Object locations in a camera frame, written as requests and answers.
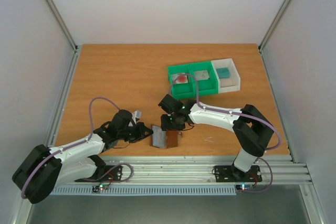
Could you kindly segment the brown leather card holder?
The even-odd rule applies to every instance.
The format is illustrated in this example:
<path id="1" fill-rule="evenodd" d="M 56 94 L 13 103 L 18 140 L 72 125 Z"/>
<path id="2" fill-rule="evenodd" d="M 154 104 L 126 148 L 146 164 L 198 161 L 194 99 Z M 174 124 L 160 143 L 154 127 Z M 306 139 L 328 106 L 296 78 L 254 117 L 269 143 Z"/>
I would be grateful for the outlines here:
<path id="1" fill-rule="evenodd" d="M 163 148 L 163 149 L 178 147 L 179 137 L 177 134 L 178 134 L 178 131 L 166 131 L 166 136 L 167 136 L 166 148 Z"/>

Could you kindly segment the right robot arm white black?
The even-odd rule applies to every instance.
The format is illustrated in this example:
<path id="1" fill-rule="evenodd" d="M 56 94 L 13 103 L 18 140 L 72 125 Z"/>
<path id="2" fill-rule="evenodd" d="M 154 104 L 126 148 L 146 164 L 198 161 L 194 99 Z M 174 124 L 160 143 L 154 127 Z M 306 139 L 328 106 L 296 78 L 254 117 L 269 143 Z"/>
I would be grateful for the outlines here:
<path id="1" fill-rule="evenodd" d="M 250 174 L 257 158 L 262 157 L 274 131 L 266 118 L 250 104 L 242 109 L 223 109 L 195 100 L 159 103 L 165 111 L 161 116 L 162 130 L 185 129 L 185 125 L 206 124 L 235 133 L 241 149 L 228 172 L 235 181 L 242 181 Z"/>

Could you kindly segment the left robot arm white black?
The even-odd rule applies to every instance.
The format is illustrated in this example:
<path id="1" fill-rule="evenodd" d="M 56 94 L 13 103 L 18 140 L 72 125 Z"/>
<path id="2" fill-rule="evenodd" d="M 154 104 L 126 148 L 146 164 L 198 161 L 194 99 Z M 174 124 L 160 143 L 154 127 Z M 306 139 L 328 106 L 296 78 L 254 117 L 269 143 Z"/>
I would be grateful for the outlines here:
<path id="1" fill-rule="evenodd" d="M 114 168 L 99 154 L 119 141 L 133 144 L 151 136 L 153 131 L 139 118 L 138 111 L 119 110 L 111 121 L 82 139 L 59 147 L 34 147 L 12 176 L 21 197 L 36 204 L 60 185 L 108 180 Z"/>

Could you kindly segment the silver credit card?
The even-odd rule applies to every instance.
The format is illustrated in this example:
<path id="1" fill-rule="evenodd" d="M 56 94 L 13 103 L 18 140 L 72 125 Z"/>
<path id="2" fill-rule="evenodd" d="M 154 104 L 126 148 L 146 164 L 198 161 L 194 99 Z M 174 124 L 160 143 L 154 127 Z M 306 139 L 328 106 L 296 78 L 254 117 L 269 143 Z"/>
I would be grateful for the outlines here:
<path id="1" fill-rule="evenodd" d="M 156 125 L 152 126 L 152 131 L 152 146 L 156 148 L 166 148 L 166 132 Z"/>

